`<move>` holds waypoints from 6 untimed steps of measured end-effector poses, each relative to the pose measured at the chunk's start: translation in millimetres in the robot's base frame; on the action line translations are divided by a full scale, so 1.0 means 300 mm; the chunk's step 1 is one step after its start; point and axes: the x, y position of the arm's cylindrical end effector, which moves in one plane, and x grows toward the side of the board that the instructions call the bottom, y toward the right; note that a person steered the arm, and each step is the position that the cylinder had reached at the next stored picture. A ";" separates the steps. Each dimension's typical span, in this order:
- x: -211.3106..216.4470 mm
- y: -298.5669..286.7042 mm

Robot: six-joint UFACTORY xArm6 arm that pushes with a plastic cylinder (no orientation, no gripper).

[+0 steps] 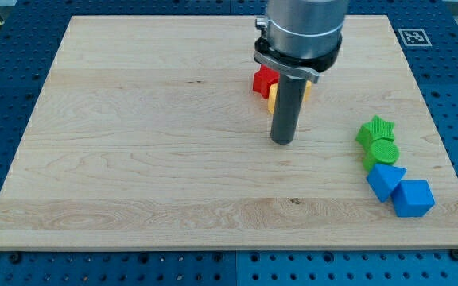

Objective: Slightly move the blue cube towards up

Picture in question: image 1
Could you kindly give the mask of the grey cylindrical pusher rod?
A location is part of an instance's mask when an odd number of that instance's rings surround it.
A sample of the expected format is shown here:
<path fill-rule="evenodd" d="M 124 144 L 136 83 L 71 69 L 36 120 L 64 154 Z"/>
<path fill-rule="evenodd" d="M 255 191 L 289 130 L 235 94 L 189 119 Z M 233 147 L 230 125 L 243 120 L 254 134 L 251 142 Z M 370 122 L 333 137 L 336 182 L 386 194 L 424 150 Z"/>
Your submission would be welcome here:
<path fill-rule="evenodd" d="M 293 140 L 306 83 L 304 78 L 279 75 L 270 131 L 272 141 L 279 145 L 287 145 Z"/>

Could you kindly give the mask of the black silver tool flange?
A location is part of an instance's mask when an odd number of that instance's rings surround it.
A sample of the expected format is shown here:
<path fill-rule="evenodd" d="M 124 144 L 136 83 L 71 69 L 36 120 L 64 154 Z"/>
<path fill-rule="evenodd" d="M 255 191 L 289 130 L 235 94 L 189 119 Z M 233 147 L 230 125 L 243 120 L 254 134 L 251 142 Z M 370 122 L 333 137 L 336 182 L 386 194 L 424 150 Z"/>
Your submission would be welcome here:
<path fill-rule="evenodd" d="M 328 70 L 337 59 L 342 44 L 342 36 L 336 42 L 336 46 L 323 56 L 313 59 L 300 59 L 281 54 L 273 48 L 266 39 L 267 26 L 271 23 L 267 17 L 257 17 L 255 26 L 261 31 L 261 36 L 254 43 L 254 60 L 268 68 L 293 78 L 306 79 L 317 83 L 321 73 Z"/>

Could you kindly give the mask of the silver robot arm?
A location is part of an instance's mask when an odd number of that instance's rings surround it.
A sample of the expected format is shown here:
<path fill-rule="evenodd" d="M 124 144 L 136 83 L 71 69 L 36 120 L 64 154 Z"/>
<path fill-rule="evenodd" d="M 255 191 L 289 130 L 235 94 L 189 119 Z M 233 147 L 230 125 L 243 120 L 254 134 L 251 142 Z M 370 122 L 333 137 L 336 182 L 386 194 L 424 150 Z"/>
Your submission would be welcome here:
<path fill-rule="evenodd" d="M 254 60 L 279 73 L 270 138 L 289 144 L 305 87 L 336 62 L 348 0 L 269 0 L 255 27 Z"/>

